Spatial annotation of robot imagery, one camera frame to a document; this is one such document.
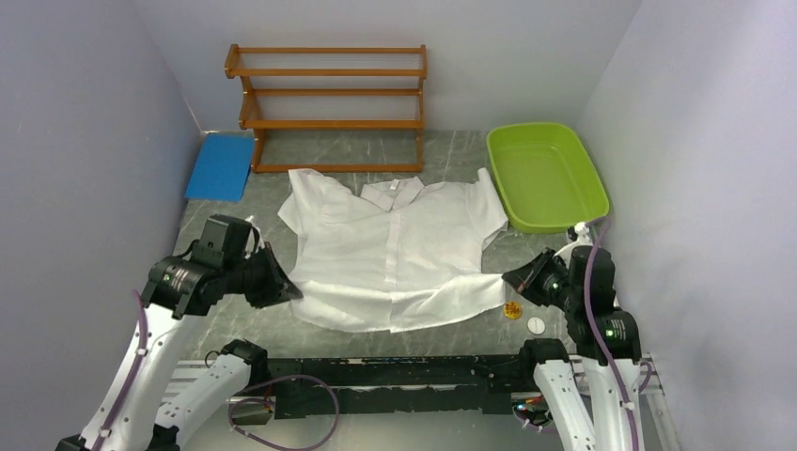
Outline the yellow brooch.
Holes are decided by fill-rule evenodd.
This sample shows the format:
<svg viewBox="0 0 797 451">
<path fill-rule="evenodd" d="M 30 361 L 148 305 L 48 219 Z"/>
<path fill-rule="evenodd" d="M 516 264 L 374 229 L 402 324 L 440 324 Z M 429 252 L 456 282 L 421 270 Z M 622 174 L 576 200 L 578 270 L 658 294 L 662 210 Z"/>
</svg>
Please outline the yellow brooch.
<svg viewBox="0 0 797 451">
<path fill-rule="evenodd" d="M 508 319 L 519 319 L 523 314 L 521 305 L 516 302 L 505 303 L 502 311 L 503 315 Z"/>
</svg>

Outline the white round brooch backing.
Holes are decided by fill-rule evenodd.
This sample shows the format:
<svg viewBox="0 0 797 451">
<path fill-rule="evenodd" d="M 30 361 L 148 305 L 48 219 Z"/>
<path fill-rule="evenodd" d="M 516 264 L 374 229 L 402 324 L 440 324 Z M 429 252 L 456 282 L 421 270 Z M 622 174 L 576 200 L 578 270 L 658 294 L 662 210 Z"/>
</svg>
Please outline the white round brooch backing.
<svg viewBox="0 0 797 451">
<path fill-rule="evenodd" d="M 527 323 L 527 329 L 531 334 L 542 335 L 546 331 L 546 324 L 543 319 L 538 317 L 530 318 Z"/>
</svg>

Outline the white shirt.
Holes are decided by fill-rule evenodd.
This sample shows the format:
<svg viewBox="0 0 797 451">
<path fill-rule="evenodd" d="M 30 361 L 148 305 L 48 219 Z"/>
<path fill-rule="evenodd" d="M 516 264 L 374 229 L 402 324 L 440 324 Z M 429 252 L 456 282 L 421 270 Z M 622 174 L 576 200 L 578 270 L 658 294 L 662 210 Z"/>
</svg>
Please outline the white shirt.
<svg viewBox="0 0 797 451">
<path fill-rule="evenodd" d="M 292 315 L 349 333 L 403 333 L 473 318 L 505 302 L 502 278 L 482 270 L 508 226 L 488 170 L 474 182 L 419 178 L 355 193 L 312 169 L 289 172 L 279 218 L 297 237 Z"/>
</svg>

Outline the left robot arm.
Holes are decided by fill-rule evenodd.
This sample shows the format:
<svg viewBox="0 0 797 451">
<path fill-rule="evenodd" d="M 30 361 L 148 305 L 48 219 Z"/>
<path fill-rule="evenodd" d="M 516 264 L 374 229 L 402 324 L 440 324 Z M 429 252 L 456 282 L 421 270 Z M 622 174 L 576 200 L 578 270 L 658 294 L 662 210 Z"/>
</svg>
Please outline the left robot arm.
<svg viewBox="0 0 797 451">
<path fill-rule="evenodd" d="M 248 254 L 243 245 L 213 249 L 196 240 L 188 251 L 155 263 L 135 297 L 133 336 L 105 398 L 83 430 L 61 439 L 57 449 L 180 450 L 225 400 L 261 392 L 272 376 L 268 352 L 234 339 L 200 377 L 163 400 L 190 335 L 227 294 L 263 308 L 300 292 L 266 242 Z"/>
</svg>

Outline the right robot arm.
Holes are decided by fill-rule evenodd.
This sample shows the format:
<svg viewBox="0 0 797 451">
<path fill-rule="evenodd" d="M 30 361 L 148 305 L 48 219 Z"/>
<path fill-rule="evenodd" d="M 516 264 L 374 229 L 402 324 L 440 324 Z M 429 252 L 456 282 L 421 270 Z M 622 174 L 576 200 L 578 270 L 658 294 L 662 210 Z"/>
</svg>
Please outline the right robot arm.
<svg viewBox="0 0 797 451">
<path fill-rule="evenodd" d="M 578 390 L 576 372 L 558 339 L 534 338 L 519 351 L 521 385 L 539 390 L 566 450 L 641 450 L 642 351 L 634 317 L 616 306 L 616 265 L 599 245 L 577 244 L 564 258 L 547 249 L 502 279 L 538 306 L 565 316 L 589 391 Z"/>
</svg>

